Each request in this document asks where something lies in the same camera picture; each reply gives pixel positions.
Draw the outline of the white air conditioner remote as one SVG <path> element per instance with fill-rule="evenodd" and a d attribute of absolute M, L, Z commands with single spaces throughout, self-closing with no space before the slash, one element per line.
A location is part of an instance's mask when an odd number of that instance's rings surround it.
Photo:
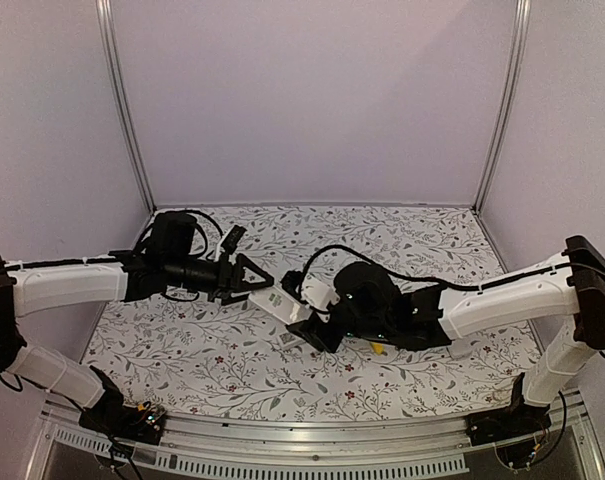
<path fill-rule="evenodd" d="M 307 320 L 312 311 L 278 286 L 253 291 L 249 301 L 284 325 Z"/>

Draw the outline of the yellow handled screwdriver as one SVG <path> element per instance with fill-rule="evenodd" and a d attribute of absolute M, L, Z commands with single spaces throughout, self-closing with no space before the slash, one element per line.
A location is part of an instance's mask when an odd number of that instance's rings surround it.
<path fill-rule="evenodd" d="M 373 350 L 373 352 L 374 352 L 375 355 L 378 355 L 378 356 L 386 356 L 387 355 L 386 348 L 381 343 L 372 342 L 371 343 L 371 348 L 372 348 L 372 350 Z"/>

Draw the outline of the white remote control with batteries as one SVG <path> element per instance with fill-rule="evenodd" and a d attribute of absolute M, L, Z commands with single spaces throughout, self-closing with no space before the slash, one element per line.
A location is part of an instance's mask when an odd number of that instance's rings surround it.
<path fill-rule="evenodd" d="M 282 332 L 277 337 L 278 343 L 281 348 L 288 349 L 295 347 L 300 344 L 301 339 L 290 332 Z"/>

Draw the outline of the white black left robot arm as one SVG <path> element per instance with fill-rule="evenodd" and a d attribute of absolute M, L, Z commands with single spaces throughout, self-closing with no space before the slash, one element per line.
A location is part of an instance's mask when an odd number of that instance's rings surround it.
<path fill-rule="evenodd" d="M 108 433 L 123 433 L 133 409 L 109 377 L 28 341 L 18 321 L 77 305 L 167 296 L 171 288 L 229 305 L 273 286 L 270 274 L 238 252 L 246 232 L 241 226 L 223 234 L 215 247 L 192 250 L 194 238 L 206 236 L 200 222 L 211 219 L 196 210 L 159 213 L 131 249 L 98 257 L 24 263 L 0 255 L 0 374 L 63 396 Z"/>

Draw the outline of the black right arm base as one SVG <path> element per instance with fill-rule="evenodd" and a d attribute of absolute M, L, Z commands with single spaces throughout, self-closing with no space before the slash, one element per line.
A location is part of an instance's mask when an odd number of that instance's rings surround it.
<path fill-rule="evenodd" d="M 551 426 L 549 407 L 514 404 L 469 414 L 465 434 L 473 446 L 513 439 L 541 432 Z"/>

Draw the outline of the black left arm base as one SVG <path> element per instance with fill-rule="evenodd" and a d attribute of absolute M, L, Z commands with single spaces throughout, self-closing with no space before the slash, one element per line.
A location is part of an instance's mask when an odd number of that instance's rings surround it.
<path fill-rule="evenodd" d="M 166 423 L 166 409 L 145 401 L 128 405 L 119 397 L 101 398 L 93 407 L 84 409 L 79 425 L 116 439 L 158 445 Z"/>

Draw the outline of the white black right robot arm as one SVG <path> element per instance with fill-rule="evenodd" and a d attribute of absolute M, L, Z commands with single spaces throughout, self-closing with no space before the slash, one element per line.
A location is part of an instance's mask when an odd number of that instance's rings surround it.
<path fill-rule="evenodd" d="M 315 349 L 335 352 L 346 337 L 423 351 L 470 334 L 525 320 L 565 316 L 567 322 L 539 362 L 513 387 L 499 427 L 519 436 L 596 353 L 605 351 L 605 258 L 581 235 L 532 266 L 484 283 L 460 285 L 394 272 L 362 254 L 330 286 L 312 285 L 310 268 L 287 272 L 281 285 L 310 310 L 288 331 Z M 402 292 L 396 281 L 419 289 Z"/>

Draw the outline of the floral patterned table mat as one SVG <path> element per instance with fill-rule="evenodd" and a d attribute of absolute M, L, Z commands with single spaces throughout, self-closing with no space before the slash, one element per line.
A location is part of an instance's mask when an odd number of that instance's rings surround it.
<path fill-rule="evenodd" d="M 472 213 L 399 206 L 210 207 L 205 237 L 246 228 L 239 249 L 276 278 L 312 263 L 325 282 L 363 253 L 411 275 L 475 283 L 501 274 Z M 357 339 L 336 353 L 307 344 L 283 349 L 287 332 L 249 303 L 222 307 L 174 293 L 109 305 L 83 361 L 105 371 L 125 396 L 173 413 L 270 421 L 379 421 L 446 415 L 506 403 L 515 377 L 540 356 L 525 323 L 444 348 L 386 356 Z"/>

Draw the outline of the aluminium front rail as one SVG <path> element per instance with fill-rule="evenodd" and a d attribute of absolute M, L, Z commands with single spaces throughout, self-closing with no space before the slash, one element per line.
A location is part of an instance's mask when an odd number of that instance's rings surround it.
<path fill-rule="evenodd" d="M 174 414 L 157 445 L 130 457 L 83 429 L 58 398 L 45 402 L 28 479 L 605 479 L 605 461 L 577 390 L 553 403 L 538 464 L 501 464 L 528 437 L 473 445 L 461 413 L 377 422 L 267 422 Z"/>

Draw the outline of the left aluminium frame post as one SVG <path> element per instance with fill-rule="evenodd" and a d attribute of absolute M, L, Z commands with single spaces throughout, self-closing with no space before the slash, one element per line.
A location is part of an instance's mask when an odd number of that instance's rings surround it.
<path fill-rule="evenodd" d="M 156 211 L 156 202 L 152 193 L 149 176 L 143 162 L 126 92 L 123 69 L 118 52 L 112 2 L 109 0 L 96 0 L 95 5 L 107 65 L 107 73 L 110 79 L 115 108 L 125 147 L 142 202 L 149 213 L 154 213 Z"/>

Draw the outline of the aluminium frame post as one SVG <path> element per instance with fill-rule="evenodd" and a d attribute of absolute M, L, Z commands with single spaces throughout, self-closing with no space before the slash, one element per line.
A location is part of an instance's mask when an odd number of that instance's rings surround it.
<path fill-rule="evenodd" d="M 513 31 L 507 58 L 504 84 L 502 87 L 494 128 L 487 150 L 485 164 L 473 203 L 473 210 L 478 216 L 482 215 L 482 212 L 487 205 L 490 189 L 497 171 L 504 141 L 506 139 L 509 120 L 517 94 L 519 78 L 526 51 L 530 16 L 531 1 L 517 0 L 515 2 Z"/>
<path fill-rule="evenodd" d="M 126 92 L 123 69 L 118 52 L 112 2 L 109 0 L 96 0 L 95 5 L 107 65 L 107 73 L 110 79 L 115 108 L 125 147 L 142 202 L 149 213 L 154 213 L 156 211 L 156 202 L 152 193 L 149 176 L 143 162 Z"/>

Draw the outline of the right aluminium frame post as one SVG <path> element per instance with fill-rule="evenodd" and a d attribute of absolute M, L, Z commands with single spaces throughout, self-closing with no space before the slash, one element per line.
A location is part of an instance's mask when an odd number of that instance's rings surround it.
<path fill-rule="evenodd" d="M 506 139 L 509 120 L 517 94 L 519 78 L 526 51 L 530 16 L 531 1 L 517 0 L 515 2 L 513 31 L 507 58 L 504 84 L 502 87 L 494 128 L 487 150 L 485 164 L 473 203 L 473 210 L 478 216 L 482 215 L 482 212 L 487 205 L 490 189 L 497 171 L 504 141 Z"/>

